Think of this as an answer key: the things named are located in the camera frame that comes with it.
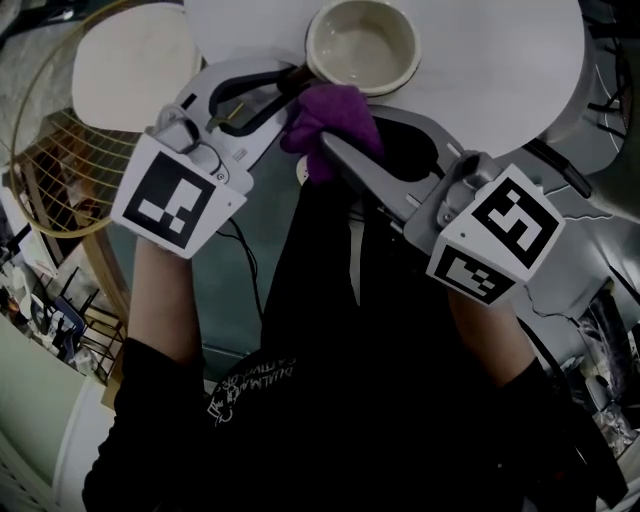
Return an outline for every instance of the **round wire rack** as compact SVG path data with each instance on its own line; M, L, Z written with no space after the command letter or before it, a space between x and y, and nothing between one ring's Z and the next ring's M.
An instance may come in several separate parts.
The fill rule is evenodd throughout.
M40 115L43 98L60 94L46 83L50 73L45 70L66 58L71 65L67 62L65 72L72 73L84 34L109 16L142 3L118 0L87 17L51 50L27 88L11 140L9 174L22 213L46 235L82 237L111 222L111 205L140 134L84 124L71 105L70 77L69 90L63 91L68 99L53 113ZM27 124L37 135L22 149L25 144L19 139Z

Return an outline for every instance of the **floor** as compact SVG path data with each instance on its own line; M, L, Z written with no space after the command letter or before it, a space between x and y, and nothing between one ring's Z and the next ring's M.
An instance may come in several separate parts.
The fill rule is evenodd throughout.
M606 4L597 0L582 3L589 15L603 21L611 19ZM598 67L605 86L613 92L612 56L598 51ZM606 92L597 81L591 101L602 104L606 99ZM607 121L621 129L611 117ZM602 115L585 113L575 130L554 145L585 174L606 167L617 154L614 142L621 144L620 140L612 140L609 134L598 130L595 127L598 121L604 122ZM297 202L296 161L297 158L285 155L274 144L253 170L254 190L236 217L259 262L263 303ZM555 171L522 150L501 157L499 162L518 165L535 183L542 185L545 192L564 185ZM551 199L566 217L603 215L570 189L552 195ZM131 283L134 237L115 225L110 226L108 232L126 279ZM640 226L617 218L569 220L558 244L529 284L535 309L544 314L562 313L578 318L610 276L609 265L636 286L640 285L638 255ZM208 378L215 380L238 356L259 347L260 323L246 257L236 241L214 237L198 253L194 266L207 373ZM632 326L640 319L640 307L621 286L616 286L615 295L625 323ZM526 290L520 290L514 305L518 315L532 326L556 359L562 362L569 356L586 352L579 333L566 319L542 318L534 313Z

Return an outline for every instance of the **white round table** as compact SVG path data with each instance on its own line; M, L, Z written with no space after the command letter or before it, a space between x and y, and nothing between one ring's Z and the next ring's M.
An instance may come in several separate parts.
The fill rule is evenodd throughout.
M211 64L237 57L304 62L314 14L332 0L186 0ZM466 149L501 156L547 129L576 89L585 52L577 0L390 0L418 27L422 63L372 103L426 115Z

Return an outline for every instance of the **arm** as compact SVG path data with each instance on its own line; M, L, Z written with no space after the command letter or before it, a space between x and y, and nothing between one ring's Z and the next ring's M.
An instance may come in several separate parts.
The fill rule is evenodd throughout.
M449 305L462 342L496 386L508 384L535 361L509 304L488 308L449 289Z
M189 496L198 476L203 389L191 263L142 239L129 335L115 423L85 480L88 512L150 512Z
M180 364L202 353L191 262L138 239L129 336Z

